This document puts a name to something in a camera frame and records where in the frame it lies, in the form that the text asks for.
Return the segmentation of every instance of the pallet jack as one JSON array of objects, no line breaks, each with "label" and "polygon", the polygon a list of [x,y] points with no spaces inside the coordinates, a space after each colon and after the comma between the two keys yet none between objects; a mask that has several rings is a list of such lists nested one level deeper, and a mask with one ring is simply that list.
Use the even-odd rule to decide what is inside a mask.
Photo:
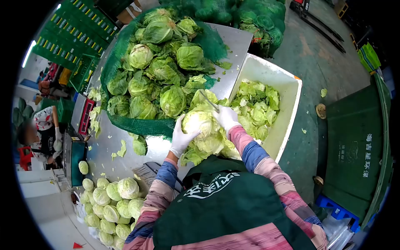
[{"label": "pallet jack", "polygon": [[324,24],[319,18],[308,12],[308,8],[310,7],[310,0],[292,0],[290,2],[289,8],[299,14],[301,20],[305,21],[307,24],[309,24],[311,27],[316,29],[319,33],[321,33],[326,39],[328,39],[338,50],[340,50],[342,53],[346,53],[346,50],[344,50],[343,46],[338,43],[335,39],[330,37],[328,34],[326,34],[323,30],[321,30],[318,26],[310,22],[307,18],[310,17],[313,20],[315,20],[318,24],[320,24],[322,27],[324,27],[326,30],[328,30],[329,33],[331,33],[334,37],[339,39],[340,41],[344,42],[343,38],[336,33],[333,29],[329,28],[326,24]]}]

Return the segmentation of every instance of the green floor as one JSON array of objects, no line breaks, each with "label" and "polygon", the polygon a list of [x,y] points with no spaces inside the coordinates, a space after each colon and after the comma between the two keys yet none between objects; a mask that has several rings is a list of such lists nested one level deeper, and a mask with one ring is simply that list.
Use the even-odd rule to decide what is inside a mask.
[{"label": "green floor", "polygon": [[[303,88],[289,141],[279,163],[292,178],[298,193],[309,203],[314,201],[312,177],[317,171],[324,175],[328,142],[326,120],[318,118],[315,106],[330,104],[366,87],[369,73],[358,59],[349,37],[350,29],[333,8],[323,0],[312,0],[309,11],[342,36],[345,54],[302,21],[289,9],[289,3],[286,3],[282,45],[269,61],[302,79]],[[322,88],[328,90],[325,98],[320,96]]]}]

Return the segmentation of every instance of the green apron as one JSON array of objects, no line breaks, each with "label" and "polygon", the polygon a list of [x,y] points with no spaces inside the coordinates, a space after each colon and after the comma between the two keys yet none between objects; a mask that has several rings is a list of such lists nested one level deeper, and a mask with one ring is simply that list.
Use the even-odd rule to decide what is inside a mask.
[{"label": "green apron", "polygon": [[285,214],[273,183],[242,161],[211,155],[183,179],[180,193],[153,227],[154,249],[171,249],[273,222],[293,249],[315,249]]}]

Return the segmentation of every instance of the gloved hand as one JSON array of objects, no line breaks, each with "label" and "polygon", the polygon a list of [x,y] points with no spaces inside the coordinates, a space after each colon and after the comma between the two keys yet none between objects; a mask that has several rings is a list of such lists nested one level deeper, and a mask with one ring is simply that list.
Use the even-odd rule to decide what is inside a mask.
[{"label": "gloved hand", "polygon": [[183,154],[183,151],[185,151],[185,149],[188,147],[189,142],[201,133],[201,130],[199,130],[191,134],[184,134],[181,128],[182,119],[184,117],[185,114],[181,115],[176,120],[174,132],[172,133],[172,146],[170,151],[178,158],[180,158],[180,156]]},{"label": "gloved hand", "polygon": [[229,130],[236,125],[241,124],[238,122],[238,114],[229,107],[218,105],[220,113],[214,111],[212,115],[220,123],[220,125],[226,130],[226,137],[228,137]]},{"label": "gloved hand", "polygon": [[62,141],[62,134],[60,133],[60,127],[56,127],[56,140]]}]

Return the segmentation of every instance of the white box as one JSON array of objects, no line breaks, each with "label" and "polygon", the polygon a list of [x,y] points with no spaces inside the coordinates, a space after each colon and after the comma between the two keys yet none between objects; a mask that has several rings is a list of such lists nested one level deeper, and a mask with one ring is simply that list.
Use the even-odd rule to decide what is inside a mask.
[{"label": "white box", "polygon": [[274,87],[279,92],[280,112],[273,127],[269,130],[268,137],[261,144],[267,153],[278,163],[292,130],[303,83],[300,78],[277,65],[247,53],[239,76],[229,96],[229,102],[232,102],[236,96],[236,92],[243,79],[260,81]]}]

